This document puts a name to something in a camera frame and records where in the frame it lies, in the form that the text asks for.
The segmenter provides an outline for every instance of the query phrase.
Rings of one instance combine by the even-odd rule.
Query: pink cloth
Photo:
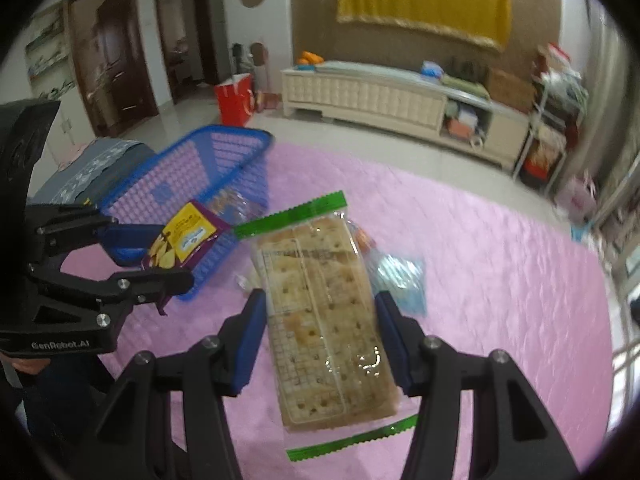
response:
[[[348,215],[381,250],[426,260],[428,315],[421,322],[459,351],[504,348],[516,359],[558,424],[578,466],[600,447],[612,392],[611,341],[600,264],[584,247],[537,221],[475,195],[348,156],[278,143],[268,155],[271,210],[343,189]],[[124,323],[117,352],[102,357],[117,375],[142,349],[162,356],[216,333],[244,300],[235,275],[248,262],[236,250],[194,300],[172,300],[159,317],[141,306]],[[75,251],[63,270],[106,278],[117,270],[98,246]],[[180,396],[174,439],[184,446]],[[225,399],[247,479],[400,478],[412,431],[289,463],[265,337],[250,384]],[[466,478],[471,397],[463,395],[454,478]]]

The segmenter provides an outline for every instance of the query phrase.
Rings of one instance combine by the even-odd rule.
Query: doorway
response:
[[[220,82],[209,21],[209,0],[156,0],[164,68],[174,103],[198,84]]]
[[[158,114],[135,2],[68,0],[78,86],[99,137],[117,137]]]

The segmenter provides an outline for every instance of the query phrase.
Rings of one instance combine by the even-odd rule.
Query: blue plastic basket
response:
[[[268,209],[264,154],[273,137],[263,130],[204,126],[146,161],[100,204],[104,214],[122,224],[167,224],[189,200],[206,204],[222,189]],[[193,288],[180,296],[189,300],[238,244],[226,232],[193,269]],[[140,263],[147,248],[117,253],[119,263]]]

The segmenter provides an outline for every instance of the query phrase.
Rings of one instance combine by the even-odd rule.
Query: yellow label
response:
[[[175,255],[182,263],[193,253],[198,244],[216,232],[216,228],[188,203],[169,221],[162,230],[164,238],[174,248]]]

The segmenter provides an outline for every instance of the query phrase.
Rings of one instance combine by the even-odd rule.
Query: pink bag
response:
[[[573,224],[584,224],[586,217],[596,209],[595,186],[585,172],[581,180],[572,176],[558,194],[556,205],[564,209]]]

